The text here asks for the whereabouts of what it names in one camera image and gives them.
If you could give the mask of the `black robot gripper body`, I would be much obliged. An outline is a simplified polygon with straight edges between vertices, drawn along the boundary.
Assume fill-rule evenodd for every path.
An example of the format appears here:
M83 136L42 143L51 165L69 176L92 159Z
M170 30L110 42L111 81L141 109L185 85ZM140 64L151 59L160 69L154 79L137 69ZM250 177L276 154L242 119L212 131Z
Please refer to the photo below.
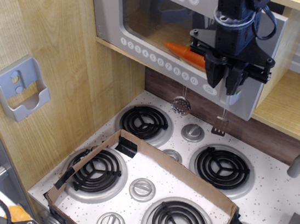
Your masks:
M271 39L277 28L268 7L270 0L218 0L214 10L214 30L192 30L193 51L205 57L207 52L228 59L226 68L247 65L248 77L262 83L270 80L275 61L257 40Z

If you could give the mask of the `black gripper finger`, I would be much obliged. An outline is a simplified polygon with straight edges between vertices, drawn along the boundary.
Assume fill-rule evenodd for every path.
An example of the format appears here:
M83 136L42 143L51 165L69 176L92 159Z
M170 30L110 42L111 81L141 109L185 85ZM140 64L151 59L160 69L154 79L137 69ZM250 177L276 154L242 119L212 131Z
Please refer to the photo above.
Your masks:
M227 89L226 94L235 95L237 88L244 83L248 77L248 72L246 71L247 65L235 64L228 71L228 75L225 79L225 86Z
M228 59L224 56L216 56L212 52L205 55L205 71L208 84L215 88L223 79Z

